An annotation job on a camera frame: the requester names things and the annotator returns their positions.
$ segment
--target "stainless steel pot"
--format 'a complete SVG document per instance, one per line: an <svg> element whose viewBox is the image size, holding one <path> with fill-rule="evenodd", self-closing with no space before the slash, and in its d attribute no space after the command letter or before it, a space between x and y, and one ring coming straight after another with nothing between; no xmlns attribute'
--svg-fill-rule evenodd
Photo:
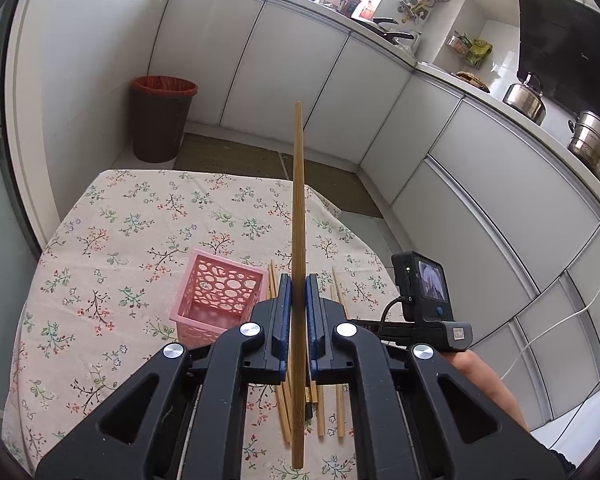
<svg viewBox="0 0 600 480"><path fill-rule="evenodd" d="M569 151L600 181L600 117L585 110L580 112L575 124L569 121L569 128L573 133Z"/></svg>
<svg viewBox="0 0 600 480"><path fill-rule="evenodd" d="M546 115L541 97L542 83L537 75L530 73L524 83L516 83L509 87L502 102L540 125Z"/></svg>

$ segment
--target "range hood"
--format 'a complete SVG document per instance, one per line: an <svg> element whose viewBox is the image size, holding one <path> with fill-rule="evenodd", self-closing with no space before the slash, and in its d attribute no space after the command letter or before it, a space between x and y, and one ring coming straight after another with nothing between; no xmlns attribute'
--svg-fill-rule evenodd
<svg viewBox="0 0 600 480"><path fill-rule="evenodd" d="M518 79L529 72L573 114L600 116L600 13L573 0L520 0Z"/></svg>

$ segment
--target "camera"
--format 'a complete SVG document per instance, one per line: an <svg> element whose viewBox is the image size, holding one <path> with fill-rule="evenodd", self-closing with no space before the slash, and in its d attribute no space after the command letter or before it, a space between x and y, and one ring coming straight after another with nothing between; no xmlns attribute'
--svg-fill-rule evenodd
<svg viewBox="0 0 600 480"><path fill-rule="evenodd" d="M388 331L424 339L440 351L461 351L473 341L471 325L454 321L442 265L415 251L391 257L395 284L403 299L405 323L387 323Z"/></svg>

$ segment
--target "metal screw cap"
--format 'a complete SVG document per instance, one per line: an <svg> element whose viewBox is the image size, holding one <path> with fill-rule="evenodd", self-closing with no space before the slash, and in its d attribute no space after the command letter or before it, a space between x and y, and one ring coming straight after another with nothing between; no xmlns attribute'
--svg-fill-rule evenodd
<svg viewBox="0 0 600 480"><path fill-rule="evenodd" d="M413 348L413 355L418 359L431 359L433 357L433 348L429 345L416 345Z"/></svg>
<svg viewBox="0 0 600 480"><path fill-rule="evenodd" d="M353 323L340 323L336 327L336 332L343 337L351 337L358 331L358 327L356 327Z"/></svg>
<svg viewBox="0 0 600 480"><path fill-rule="evenodd" d="M257 323L245 323L240 327L240 333L245 336L258 335L260 333L260 325Z"/></svg>
<svg viewBox="0 0 600 480"><path fill-rule="evenodd" d="M180 343L171 343L162 349L162 353L169 359L175 359L176 357L180 357L182 354L184 354L184 346L182 346Z"/></svg>

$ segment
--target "floral tablecloth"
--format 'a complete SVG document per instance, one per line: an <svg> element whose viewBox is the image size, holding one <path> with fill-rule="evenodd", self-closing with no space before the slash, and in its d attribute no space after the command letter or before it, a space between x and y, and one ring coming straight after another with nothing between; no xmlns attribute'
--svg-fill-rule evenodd
<svg viewBox="0 0 600 480"><path fill-rule="evenodd" d="M377 255L309 187L307 272L330 295L332 267L349 315L379 318L396 296ZM197 246L237 262L290 272L292 183L180 171L105 171L64 219L40 258L14 343L2 439L34 470L44 454L165 343L169 310ZM354 442L306 427L304 468L290 466L271 386L249 389L243 478L354 479Z"/></svg>

